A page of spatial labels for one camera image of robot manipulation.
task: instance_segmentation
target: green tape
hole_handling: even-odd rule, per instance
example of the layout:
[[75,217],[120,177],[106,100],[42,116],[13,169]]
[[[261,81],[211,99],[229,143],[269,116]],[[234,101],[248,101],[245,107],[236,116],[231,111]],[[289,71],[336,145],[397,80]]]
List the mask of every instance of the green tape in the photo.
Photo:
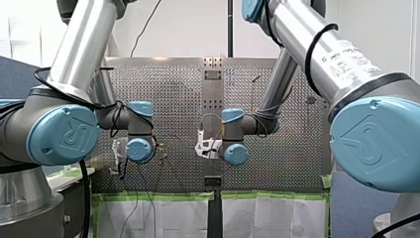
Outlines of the green tape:
[[158,193],[145,191],[122,191],[118,193],[96,193],[92,194],[93,214],[93,238],[98,236],[99,207],[107,201],[208,201],[214,198],[213,192],[191,192],[191,193]]
[[330,194],[326,194],[325,200],[325,237],[330,237]]
[[93,194],[92,199],[99,202],[106,201],[203,201],[212,200],[213,192],[192,192],[192,193],[157,193],[145,191],[122,191],[119,193],[98,193]]
[[324,189],[331,188],[331,181],[332,181],[332,175],[325,175],[321,176],[322,179],[322,185],[324,186]]
[[222,191],[222,199],[254,199],[257,197],[298,200],[327,200],[328,193],[296,193],[281,191]]

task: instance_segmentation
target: cable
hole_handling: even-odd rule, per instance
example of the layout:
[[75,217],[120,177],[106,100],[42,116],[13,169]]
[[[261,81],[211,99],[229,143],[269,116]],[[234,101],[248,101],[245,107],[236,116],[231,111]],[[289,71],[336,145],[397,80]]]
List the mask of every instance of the cable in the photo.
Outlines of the cable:
[[132,51],[130,53],[130,58],[133,57],[134,50],[136,49],[137,44],[139,43],[139,38],[143,35],[143,33],[145,32],[146,28],[148,27],[149,21],[152,19],[152,16],[155,14],[155,11],[157,10],[158,5],[160,4],[160,2],[161,2],[161,0],[158,0],[157,1],[157,4],[155,5],[154,10],[152,11],[151,15],[149,16],[148,20],[146,21],[145,26],[143,27],[142,31],[137,36],[136,43],[134,44],[133,49],[132,49]]
[[[111,108],[111,107],[114,107],[114,106],[118,106],[118,109],[116,109],[116,110],[114,110],[114,112],[113,112],[113,115],[112,115],[112,127],[111,127],[111,130],[110,130],[110,137],[111,138],[114,138],[117,134],[118,134],[118,132],[119,132],[119,128],[118,128],[118,126],[117,126],[117,124],[118,124],[118,121],[120,120],[120,117],[121,117],[121,112],[124,110],[124,109],[128,109],[128,110],[130,110],[131,112],[133,112],[136,116],[138,116],[140,119],[142,119],[143,121],[145,121],[146,123],[148,123],[150,126],[151,126],[151,128],[153,129],[154,128],[154,124],[151,122],[151,121],[149,121],[148,119],[146,119],[142,114],[140,114],[140,113],[138,113],[137,111],[135,111],[135,110],[133,110],[131,107],[129,107],[129,106],[127,106],[127,105],[125,105],[122,101],[120,101],[120,100],[118,100],[118,101],[116,101],[116,103],[115,104],[112,104],[112,105],[109,105],[109,106],[105,106],[105,105],[100,105],[100,104],[97,104],[97,103],[90,103],[90,102],[88,102],[88,101],[86,101],[86,100],[84,100],[84,99],[82,99],[82,98],[79,98],[79,97],[76,97],[76,96],[74,96],[74,95],[71,95],[71,94],[67,94],[67,93],[65,93],[65,92],[62,92],[61,90],[59,90],[58,88],[56,88],[56,87],[54,87],[54,86],[52,86],[50,83],[48,83],[46,80],[44,80],[41,76],[40,76],[40,72],[42,72],[42,71],[47,71],[47,70],[50,70],[51,68],[50,67],[40,67],[40,68],[38,68],[38,69],[36,69],[35,71],[34,71],[34,77],[42,84],[42,85],[44,85],[44,86],[46,86],[46,87],[48,87],[49,89],[51,89],[51,90],[53,90],[54,92],[56,92],[56,93],[58,93],[59,95],[61,95],[65,100],[67,100],[67,101],[69,101],[69,102],[71,102],[71,103],[74,103],[74,104],[79,104],[79,105],[82,105],[82,106],[85,106],[85,107],[87,107],[87,108],[89,108],[89,109],[91,109],[92,111],[93,110],[95,110],[95,109],[98,109],[98,110],[100,110],[100,109],[107,109],[107,108]],[[114,69],[113,67],[100,67],[100,69],[101,70],[112,70],[112,69]]]
[[265,131],[265,134],[262,134],[262,135],[257,135],[258,137],[260,137],[260,138],[266,138],[267,136],[268,136],[268,134],[269,134],[269,132],[268,132],[268,129],[266,128],[266,125],[263,123],[263,121],[257,116],[257,115],[254,115],[254,114],[245,114],[245,115],[248,115],[248,116],[250,116],[250,117],[252,117],[252,118],[254,118],[258,123],[257,123],[257,128],[256,128],[256,131],[257,131],[257,129],[258,129],[258,125],[259,124],[261,124],[262,125],[262,127],[263,127],[263,129],[264,129],[264,131]]
[[287,93],[287,95],[277,104],[277,105],[274,105],[274,106],[272,106],[272,107],[268,107],[268,108],[266,108],[266,109],[263,109],[263,110],[257,110],[257,112],[255,113],[258,117],[260,117],[260,118],[262,118],[262,119],[265,119],[265,120],[275,120],[275,119],[278,119],[278,117],[280,116],[280,112],[277,112],[277,113],[274,113],[274,114],[272,114],[272,113],[267,113],[267,112],[270,112],[270,111],[272,111],[272,110],[278,110],[278,108],[280,108],[280,106],[285,102],[285,101],[287,101],[287,99],[290,97],[290,94],[291,94],[291,92],[292,92],[292,90],[293,90],[293,86],[290,88],[290,91]]
[[200,130],[203,130],[203,121],[204,121],[204,119],[205,119],[206,117],[210,117],[210,116],[212,116],[212,117],[216,117],[217,119],[219,119],[219,120],[220,120],[220,122],[222,122],[222,121],[223,121],[223,120],[222,120],[222,118],[221,118],[219,115],[217,115],[217,114],[214,114],[214,113],[206,113],[206,114],[204,114],[204,115],[201,117],[200,125],[198,126],[198,128],[199,128]]
[[0,108],[0,121],[6,118],[8,115],[16,112],[17,110],[23,108],[25,105],[25,101],[21,102],[14,102],[11,104],[8,104],[2,108]]
[[125,105],[122,101],[117,100],[116,105],[118,106],[118,109],[115,109],[113,114],[112,114],[112,127],[111,127],[111,130],[110,130],[110,133],[109,133],[110,134],[109,136],[111,138],[114,138],[115,136],[117,136],[118,132],[120,131],[120,129],[118,128],[118,121],[120,120],[121,112],[124,109],[130,110],[131,112],[133,112],[141,120],[148,123],[149,126],[151,126],[152,129],[155,127],[154,124],[151,121],[149,121],[147,118],[145,118],[142,114],[135,111],[133,108]]
[[382,238],[386,233],[388,233],[390,231],[393,231],[393,230],[395,230],[395,229],[397,229],[397,228],[399,228],[403,225],[406,225],[408,223],[417,221],[417,220],[420,220],[420,213],[416,214],[416,215],[413,215],[413,216],[410,216],[410,217],[407,217],[403,220],[400,220],[400,221],[398,221],[398,222],[396,222],[396,223],[378,231],[371,238]]
[[316,45],[318,44],[319,40],[321,39],[322,35],[324,35],[324,33],[330,31],[330,30],[339,30],[339,26],[335,23],[332,24],[328,24],[327,26],[325,26],[319,33],[317,33],[314,37],[314,39],[312,40],[311,45],[308,48],[308,52],[306,53],[306,58],[305,58],[305,74],[306,74],[306,79],[308,80],[308,84],[309,86],[312,88],[312,90],[318,94],[319,96],[321,96],[321,94],[319,93],[318,89],[315,86],[315,83],[312,79],[312,75],[311,75],[311,61],[312,61],[312,54],[315,50]]
[[[212,143],[212,144],[211,144],[211,146],[210,146],[210,151],[209,151],[209,153],[211,153],[211,152],[213,151],[213,146],[214,146],[214,143],[216,142],[217,138],[219,138],[220,134],[222,134],[222,130],[220,130],[220,131],[217,133],[216,137],[214,138],[213,143]],[[228,171],[228,170],[232,167],[231,165],[229,165],[229,164],[228,164],[228,168],[227,168],[227,169],[225,169],[225,170],[218,169],[218,168],[216,168],[216,167],[214,166],[214,164],[213,164],[213,160],[214,160],[214,159],[210,159],[210,166],[211,166],[211,168],[213,168],[213,170],[215,170],[215,171],[217,171],[217,172],[224,173],[224,172]]]
[[[41,76],[40,76],[40,72],[43,72],[43,71],[48,71],[48,70],[50,70],[51,68],[50,67],[40,67],[40,68],[37,68],[35,71],[34,71],[34,77],[37,79],[37,81],[39,81],[42,85],[44,85],[44,86],[46,86],[47,88],[49,88],[49,89],[51,89],[52,91],[54,91],[54,92],[56,92],[56,93],[58,93],[59,95],[61,95],[65,100],[67,100],[67,101],[69,101],[69,102],[71,102],[71,103],[74,103],[74,104],[79,104],[79,105],[82,105],[82,106],[85,106],[85,107],[88,107],[89,109],[91,109],[91,110],[94,110],[94,109],[105,109],[105,108],[109,108],[109,107],[112,107],[112,106],[114,106],[115,104],[113,104],[113,105],[109,105],[109,106],[105,106],[105,105],[100,105],[100,104],[97,104],[97,103],[91,103],[91,102],[88,102],[88,101],[86,101],[86,100],[84,100],[84,99],[82,99],[82,98],[79,98],[79,97],[77,97],[77,96],[74,96],[74,95],[71,95],[71,94],[67,94],[67,93],[65,93],[65,92],[62,92],[61,90],[59,90],[58,88],[56,88],[56,87],[54,87],[54,86],[52,86],[49,82],[47,82],[44,78],[42,78]],[[104,69],[104,70],[112,70],[113,68],[112,67],[101,67],[100,69]]]
[[83,217],[83,227],[81,231],[81,237],[87,238],[89,235],[89,223],[90,223],[90,183],[89,175],[87,173],[87,167],[84,162],[84,159],[79,162],[80,170],[83,179],[83,189],[84,189],[84,217]]
[[123,228],[121,228],[121,232],[120,232],[120,238],[123,237],[127,222],[130,220],[134,212],[137,210],[137,207],[139,207],[139,192],[136,190],[136,205],[134,206],[133,210],[130,212],[129,216],[127,216],[127,219],[123,223]]
[[269,36],[279,47],[284,48],[284,45],[275,37],[274,33],[272,32],[271,22],[269,21],[269,0],[264,0],[263,3],[265,10],[266,27],[268,28]]
[[151,194],[149,193],[148,181],[146,180],[145,176],[140,171],[139,167],[137,167],[137,170],[143,182],[145,183],[146,195],[148,196],[149,202],[152,204],[152,209],[154,211],[154,237],[156,238],[157,237],[157,208],[155,206],[154,200],[151,197]]

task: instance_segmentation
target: gray partition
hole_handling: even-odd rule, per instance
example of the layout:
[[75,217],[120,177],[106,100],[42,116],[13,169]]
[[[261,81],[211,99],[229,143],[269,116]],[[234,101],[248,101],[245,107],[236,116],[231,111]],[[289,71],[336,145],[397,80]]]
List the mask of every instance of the gray partition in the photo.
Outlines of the gray partition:
[[[96,152],[103,169],[94,177],[95,191],[144,190],[139,171],[147,179],[147,189],[159,191],[203,191],[209,171],[223,174],[223,189],[322,191],[321,175],[330,172],[327,106],[311,91],[302,73],[283,106],[280,131],[265,139],[246,139],[252,152],[245,165],[222,165],[220,173],[195,156],[202,113],[211,106],[215,113],[234,106],[255,111],[274,63],[275,59],[108,59],[115,67],[111,76],[119,99],[154,103],[155,133],[164,147],[146,165],[129,163],[127,179],[122,182],[110,173],[115,169],[112,140],[104,132]],[[210,70],[220,77],[207,78],[213,73]],[[220,122],[214,119],[210,125],[217,134]]]

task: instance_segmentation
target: pegboard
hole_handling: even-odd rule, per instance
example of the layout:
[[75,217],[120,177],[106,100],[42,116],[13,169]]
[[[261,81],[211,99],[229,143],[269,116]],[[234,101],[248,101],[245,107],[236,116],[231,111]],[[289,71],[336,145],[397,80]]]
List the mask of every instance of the pegboard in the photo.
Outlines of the pegboard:
[[[267,59],[226,59],[225,107],[256,111],[273,64]],[[330,167],[327,112],[325,100],[312,91],[302,72],[296,73],[292,92],[281,107],[280,130],[267,138],[246,137],[251,157],[240,167],[224,165],[223,189],[321,190],[321,175]]]
[[[110,59],[109,66],[118,99],[148,100],[154,104],[153,122],[157,141],[163,144],[145,165],[128,163],[124,181],[115,168],[112,139],[102,132],[96,158],[102,168],[93,178],[94,192],[123,189],[173,192],[202,191],[203,161],[195,157],[197,123],[201,118],[202,59]],[[127,136],[126,131],[114,139]],[[140,173],[144,175],[145,184]]]
[[[274,63],[275,59],[223,59],[225,107],[255,111]],[[110,73],[118,99],[154,104],[155,133],[164,146],[145,165],[129,163],[127,178],[121,181],[110,172],[115,169],[112,139],[109,132],[102,132],[95,151],[102,165],[93,178],[94,191],[204,190],[204,159],[196,157],[194,150],[203,106],[204,59],[109,59],[108,64],[115,67]],[[314,97],[315,103],[308,103]],[[325,107],[298,74],[282,107],[280,131],[266,139],[247,137],[251,158],[241,167],[223,166],[223,189],[322,190],[320,175],[329,172],[330,164],[324,153],[329,151]],[[124,136],[126,132],[120,132],[117,138]]]

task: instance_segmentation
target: robotic arm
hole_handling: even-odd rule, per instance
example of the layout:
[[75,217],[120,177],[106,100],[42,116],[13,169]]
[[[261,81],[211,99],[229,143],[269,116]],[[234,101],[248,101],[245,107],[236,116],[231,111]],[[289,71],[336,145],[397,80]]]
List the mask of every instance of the robotic arm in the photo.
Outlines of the robotic arm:
[[331,105],[331,147],[349,175],[380,190],[420,191],[420,86],[413,79],[375,66],[305,1],[244,1],[243,16],[273,33],[285,47],[279,61],[288,58],[279,64],[305,68]]
[[127,155],[136,163],[149,161],[157,146],[152,104],[117,101],[102,70],[108,38],[129,2],[75,3],[58,1],[64,22],[71,20],[47,80],[40,79],[43,85],[32,88],[25,101],[0,101],[2,237],[63,237],[62,196],[52,195],[41,166],[84,160],[101,128],[128,130]]

